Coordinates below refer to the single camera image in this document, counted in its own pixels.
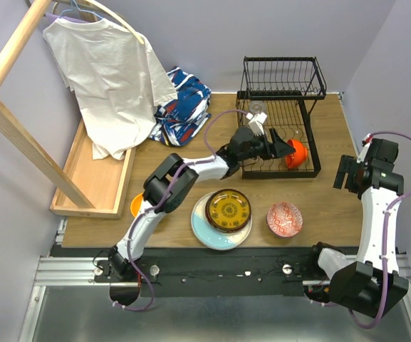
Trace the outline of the yellow bowl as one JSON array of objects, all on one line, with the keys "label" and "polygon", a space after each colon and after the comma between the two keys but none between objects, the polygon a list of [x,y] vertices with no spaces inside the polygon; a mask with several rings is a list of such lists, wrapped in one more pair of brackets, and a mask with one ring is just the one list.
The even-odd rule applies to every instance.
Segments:
[{"label": "yellow bowl", "polygon": [[143,193],[137,194],[130,203],[130,212],[133,217],[136,217],[140,211],[143,201]]}]

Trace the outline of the clear faceted drinking glass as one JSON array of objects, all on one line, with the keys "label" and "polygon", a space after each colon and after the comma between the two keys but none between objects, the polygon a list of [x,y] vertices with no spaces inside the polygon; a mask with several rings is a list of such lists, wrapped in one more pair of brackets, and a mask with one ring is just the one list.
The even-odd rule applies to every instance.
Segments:
[{"label": "clear faceted drinking glass", "polygon": [[253,100],[249,104],[249,112],[253,115],[266,113],[266,105],[263,101]]}]

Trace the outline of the yellow patterned dark-rimmed plate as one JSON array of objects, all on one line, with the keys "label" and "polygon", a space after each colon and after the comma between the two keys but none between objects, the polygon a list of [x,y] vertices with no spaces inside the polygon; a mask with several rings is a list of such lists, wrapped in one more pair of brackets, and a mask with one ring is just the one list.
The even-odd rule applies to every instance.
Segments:
[{"label": "yellow patterned dark-rimmed plate", "polygon": [[213,228],[231,234],[249,223],[252,211],[246,195],[228,188],[211,194],[205,204],[204,213]]}]

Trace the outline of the orange-red bowl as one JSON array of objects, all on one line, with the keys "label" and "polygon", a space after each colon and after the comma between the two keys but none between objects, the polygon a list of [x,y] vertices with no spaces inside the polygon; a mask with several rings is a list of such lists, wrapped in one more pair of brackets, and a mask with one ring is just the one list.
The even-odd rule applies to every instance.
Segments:
[{"label": "orange-red bowl", "polygon": [[287,143],[294,149],[294,152],[285,156],[286,166],[289,170],[292,170],[301,166],[307,160],[308,150],[299,140],[290,139]]}]

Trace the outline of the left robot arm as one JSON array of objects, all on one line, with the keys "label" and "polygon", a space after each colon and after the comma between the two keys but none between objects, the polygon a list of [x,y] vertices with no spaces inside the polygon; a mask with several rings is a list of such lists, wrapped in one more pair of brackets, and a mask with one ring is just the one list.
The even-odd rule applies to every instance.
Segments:
[{"label": "left robot arm", "polygon": [[187,159],[177,153],[168,155],[145,180],[137,215],[123,238],[108,252],[111,274],[119,281],[134,276],[134,261],[142,256],[149,237],[162,218],[182,204],[196,183],[226,179],[245,160],[279,159],[295,152],[276,129],[269,129],[269,133],[268,138],[265,134],[256,135],[251,128],[240,127],[226,145],[209,157]]}]

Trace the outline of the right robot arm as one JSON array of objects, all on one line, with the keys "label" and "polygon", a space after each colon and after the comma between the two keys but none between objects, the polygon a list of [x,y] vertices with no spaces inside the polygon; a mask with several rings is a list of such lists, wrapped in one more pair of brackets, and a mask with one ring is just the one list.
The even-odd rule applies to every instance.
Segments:
[{"label": "right robot arm", "polygon": [[395,251],[396,201],[404,178],[393,171],[398,144],[368,138],[359,156],[342,155],[333,186],[357,195],[363,208],[358,252],[350,260],[337,247],[319,242],[305,261],[307,275],[327,276],[325,300],[371,318],[382,318],[408,290]]}]

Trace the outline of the red patterned bowl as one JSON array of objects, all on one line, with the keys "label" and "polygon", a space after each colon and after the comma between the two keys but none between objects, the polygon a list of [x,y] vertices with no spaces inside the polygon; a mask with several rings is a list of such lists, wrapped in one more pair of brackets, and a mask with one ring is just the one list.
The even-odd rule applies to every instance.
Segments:
[{"label": "red patterned bowl", "polygon": [[303,227],[303,217],[297,206],[289,202],[273,204],[266,214],[269,230],[277,237],[291,238]]}]

